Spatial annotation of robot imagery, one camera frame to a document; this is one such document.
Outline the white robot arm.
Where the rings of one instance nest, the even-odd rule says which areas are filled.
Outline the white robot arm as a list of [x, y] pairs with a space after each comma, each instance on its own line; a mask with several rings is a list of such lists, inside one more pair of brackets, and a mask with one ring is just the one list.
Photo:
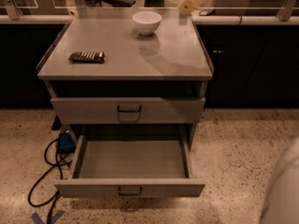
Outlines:
[[[191, 14], [207, 0], [180, 0], [179, 10]], [[299, 139], [278, 159], [268, 183], [259, 224], [299, 224]]]

